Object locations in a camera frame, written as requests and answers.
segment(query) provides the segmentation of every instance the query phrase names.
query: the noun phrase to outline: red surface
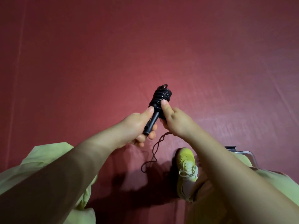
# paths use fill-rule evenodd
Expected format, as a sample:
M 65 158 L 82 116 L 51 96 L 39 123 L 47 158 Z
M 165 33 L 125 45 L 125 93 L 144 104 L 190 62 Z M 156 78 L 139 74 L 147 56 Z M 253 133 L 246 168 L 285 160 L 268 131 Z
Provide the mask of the red surface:
M 167 83 L 171 105 L 223 145 L 299 182 L 297 0 L 1 3 L 1 170 L 142 112 Z M 154 142 L 108 158 L 92 192 L 98 220 L 182 223 L 184 202 L 170 202 L 161 175 L 187 145 L 167 136 L 146 175 Z

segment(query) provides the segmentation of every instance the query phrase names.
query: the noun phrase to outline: shoe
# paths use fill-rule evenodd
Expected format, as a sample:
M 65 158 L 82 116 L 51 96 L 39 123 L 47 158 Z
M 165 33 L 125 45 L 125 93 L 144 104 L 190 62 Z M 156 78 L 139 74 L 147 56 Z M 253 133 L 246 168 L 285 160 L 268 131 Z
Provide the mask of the shoe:
M 198 167 L 192 151 L 188 148 L 182 148 L 176 155 L 176 165 L 178 167 L 177 193 L 181 199 L 189 200 L 190 195 L 183 192 L 184 181 L 195 182 L 197 180 Z

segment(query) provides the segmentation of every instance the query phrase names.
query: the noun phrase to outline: black rope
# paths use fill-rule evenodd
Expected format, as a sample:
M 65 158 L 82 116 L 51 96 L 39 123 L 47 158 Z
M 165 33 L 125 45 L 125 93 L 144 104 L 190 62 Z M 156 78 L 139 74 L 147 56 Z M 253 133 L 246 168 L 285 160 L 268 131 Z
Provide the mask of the black rope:
M 155 154 L 157 153 L 157 151 L 158 151 L 158 149 L 159 149 L 160 142 L 164 141 L 165 136 L 168 135 L 168 134 L 171 134 L 171 133 L 170 133 L 170 132 L 167 132 L 167 133 L 163 134 L 163 135 L 160 137 L 159 141 L 158 141 L 157 143 L 154 144 L 154 146 L 153 146 L 153 148 L 152 148 L 152 159 L 151 159 L 150 161 L 146 161 L 146 162 L 144 162 L 143 165 L 141 166 L 141 171 L 142 171 L 143 173 L 146 173 L 146 172 L 147 172 L 147 170 L 145 170 L 145 171 L 143 170 L 143 166 L 144 166 L 144 165 L 146 165 L 146 164 L 148 164 L 148 163 L 152 163 L 152 162 L 157 162 L 157 161 L 158 161 L 157 158 L 155 157 Z

